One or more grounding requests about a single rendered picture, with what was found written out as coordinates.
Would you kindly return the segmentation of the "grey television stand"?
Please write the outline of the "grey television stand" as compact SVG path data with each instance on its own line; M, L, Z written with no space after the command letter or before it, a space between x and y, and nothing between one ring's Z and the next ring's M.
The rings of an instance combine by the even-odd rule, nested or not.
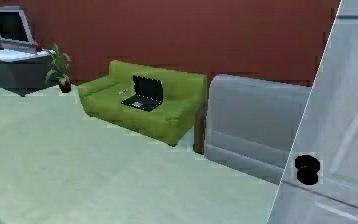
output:
M0 49L0 88L22 97L58 84L55 76L46 81L51 56L42 50L36 53Z

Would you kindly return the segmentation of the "grey room door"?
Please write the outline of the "grey room door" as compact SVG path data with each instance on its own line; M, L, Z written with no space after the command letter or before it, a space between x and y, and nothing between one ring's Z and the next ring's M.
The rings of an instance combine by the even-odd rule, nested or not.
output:
M295 158L320 162L296 178ZM266 224L358 224L358 0L341 0Z

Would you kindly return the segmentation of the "black laptop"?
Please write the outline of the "black laptop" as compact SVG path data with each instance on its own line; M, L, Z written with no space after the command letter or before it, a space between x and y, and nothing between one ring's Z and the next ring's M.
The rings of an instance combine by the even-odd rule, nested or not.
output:
M133 76L135 94L122 101L125 106L151 112L163 103L163 85L160 80Z

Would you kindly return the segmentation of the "grey sofa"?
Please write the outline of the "grey sofa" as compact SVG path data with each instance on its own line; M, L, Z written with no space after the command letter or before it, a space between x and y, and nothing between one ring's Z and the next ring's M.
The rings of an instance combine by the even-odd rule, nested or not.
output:
M219 74L209 87L204 156L279 184L311 89Z

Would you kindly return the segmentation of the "grey framed television set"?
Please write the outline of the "grey framed television set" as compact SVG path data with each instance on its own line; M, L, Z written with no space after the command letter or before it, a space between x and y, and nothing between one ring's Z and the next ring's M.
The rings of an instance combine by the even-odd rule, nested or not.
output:
M20 6L0 7L0 44L4 49L35 53L35 40Z

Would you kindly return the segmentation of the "green sofa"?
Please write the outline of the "green sofa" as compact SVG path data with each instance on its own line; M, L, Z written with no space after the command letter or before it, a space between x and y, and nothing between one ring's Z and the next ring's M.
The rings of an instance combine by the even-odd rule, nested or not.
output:
M160 80L163 103L151 112L125 106L135 94L133 76ZM129 92L117 95L117 92ZM95 117L129 129L172 147L194 126L195 115L207 100L207 77L113 60L109 73L77 87L83 110Z

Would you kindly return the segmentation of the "green plant in red pot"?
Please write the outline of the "green plant in red pot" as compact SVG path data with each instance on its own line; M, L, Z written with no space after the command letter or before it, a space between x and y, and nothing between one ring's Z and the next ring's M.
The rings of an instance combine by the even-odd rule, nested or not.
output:
M60 91L62 93L69 93L72 90L72 82L69 74L70 56L65 52L61 52L56 43L52 44L51 49L46 49L46 52L51 57L51 63L49 65L49 71L45 76L45 82L48 82L53 76L56 76Z

